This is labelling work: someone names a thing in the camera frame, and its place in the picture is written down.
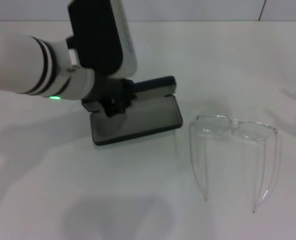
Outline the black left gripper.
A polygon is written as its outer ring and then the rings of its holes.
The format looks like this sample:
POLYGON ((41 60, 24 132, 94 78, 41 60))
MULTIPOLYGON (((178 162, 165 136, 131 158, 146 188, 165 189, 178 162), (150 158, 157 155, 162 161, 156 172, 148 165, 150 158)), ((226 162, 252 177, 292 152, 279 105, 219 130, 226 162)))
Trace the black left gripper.
POLYGON ((101 99, 108 98, 105 103, 105 113, 111 118, 118 114, 126 113, 126 109, 130 106, 130 101, 114 101, 114 98, 121 97, 126 99, 136 99, 134 93, 135 84, 129 79, 114 79, 107 76, 94 74, 94 84, 90 92, 82 99, 86 102, 98 102, 101 99))

